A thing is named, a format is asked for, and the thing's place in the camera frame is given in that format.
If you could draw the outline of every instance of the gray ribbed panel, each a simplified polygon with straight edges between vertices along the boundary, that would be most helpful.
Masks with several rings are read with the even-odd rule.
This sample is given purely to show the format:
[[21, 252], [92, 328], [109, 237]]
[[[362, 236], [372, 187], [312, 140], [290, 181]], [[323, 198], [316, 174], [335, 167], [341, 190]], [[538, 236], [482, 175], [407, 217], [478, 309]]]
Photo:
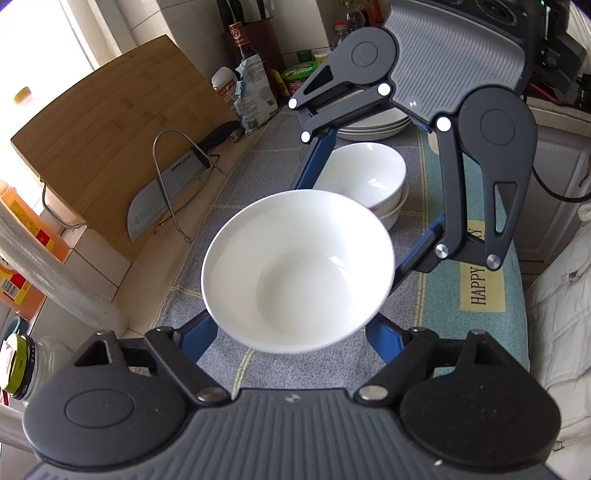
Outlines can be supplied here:
[[[295, 403], [287, 399], [297, 395]], [[165, 451], [105, 473], [42, 464], [30, 480], [556, 480], [542, 466], [506, 475], [458, 472], [412, 446], [390, 413], [351, 402], [344, 390], [243, 390], [201, 410]]]
[[513, 41], [413, 0], [397, 2], [384, 26], [400, 49], [391, 74], [396, 85], [392, 99], [427, 124], [437, 113], [457, 112], [466, 95], [479, 87], [513, 90], [525, 66], [525, 53]]

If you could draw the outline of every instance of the cutting board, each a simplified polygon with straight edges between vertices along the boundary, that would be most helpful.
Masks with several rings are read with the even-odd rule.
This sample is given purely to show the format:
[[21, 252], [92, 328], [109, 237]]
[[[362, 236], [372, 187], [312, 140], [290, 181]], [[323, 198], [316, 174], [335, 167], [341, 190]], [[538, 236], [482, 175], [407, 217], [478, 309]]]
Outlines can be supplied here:
[[[164, 35], [76, 83], [20, 129], [12, 145], [65, 205], [133, 261], [156, 225], [129, 240], [131, 200], [156, 177], [156, 135], [178, 128], [199, 142], [230, 120], [235, 114], [209, 80]], [[178, 134], [164, 135], [160, 169], [189, 147]]]

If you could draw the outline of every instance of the black cable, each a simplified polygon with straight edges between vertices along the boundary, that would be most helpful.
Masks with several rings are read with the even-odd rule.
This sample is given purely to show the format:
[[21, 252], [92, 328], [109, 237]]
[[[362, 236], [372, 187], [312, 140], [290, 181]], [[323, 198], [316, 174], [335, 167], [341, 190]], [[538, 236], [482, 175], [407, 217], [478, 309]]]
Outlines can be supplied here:
[[538, 175], [538, 172], [536, 172], [535, 167], [533, 167], [533, 172], [534, 172], [535, 179], [538, 181], [540, 186], [545, 190], [545, 192], [548, 195], [550, 195], [551, 197], [554, 197], [555, 199], [560, 200], [561, 202], [583, 203], [583, 202], [588, 202], [589, 200], [591, 200], [591, 192], [588, 193], [587, 195], [583, 195], [582, 197], [563, 197], [562, 195], [559, 195], [558, 193], [553, 192], [552, 190], [550, 190], [550, 188], [548, 188], [548, 186], [542, 181], [542, 179]]

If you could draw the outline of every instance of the knife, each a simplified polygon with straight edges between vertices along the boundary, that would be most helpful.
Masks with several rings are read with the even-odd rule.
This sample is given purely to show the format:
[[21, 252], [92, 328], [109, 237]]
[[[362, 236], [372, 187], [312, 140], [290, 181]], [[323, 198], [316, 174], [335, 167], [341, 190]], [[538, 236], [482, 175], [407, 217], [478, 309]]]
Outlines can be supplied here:
[[[237, 120], [226, 122], [217, 127], [197, 145], [205, 153], [208, 153], [218, 145], [223, 144], [233, 132], [241, 127], [241, 123]], [[174, 203], [185, 187], [211, 166], [209, 159], [192, 147], [166, 170], [163, 170], [161, 173], [162, 180], [170, 202]], [[167, 207], [160, 185], [158, 180], [154, 179], [134, 197], [129, 205], [127, 212], [129, 239], [132, 242], [138, 239], [166, 211]]]

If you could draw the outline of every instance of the white pipe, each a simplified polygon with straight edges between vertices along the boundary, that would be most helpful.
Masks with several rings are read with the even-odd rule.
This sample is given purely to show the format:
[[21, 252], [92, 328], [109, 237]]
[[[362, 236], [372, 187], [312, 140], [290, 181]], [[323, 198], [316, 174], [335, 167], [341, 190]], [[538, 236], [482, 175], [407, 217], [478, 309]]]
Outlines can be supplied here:
[[31, 444], [22, 429], [22, 413], [0, 404], [0, 443], [32, 452]]
[[100, 295], [83, 287], [74, 274], [0, 204], [0, 255], [48, 298], [95, 330], [122, 336], [127, 316]]

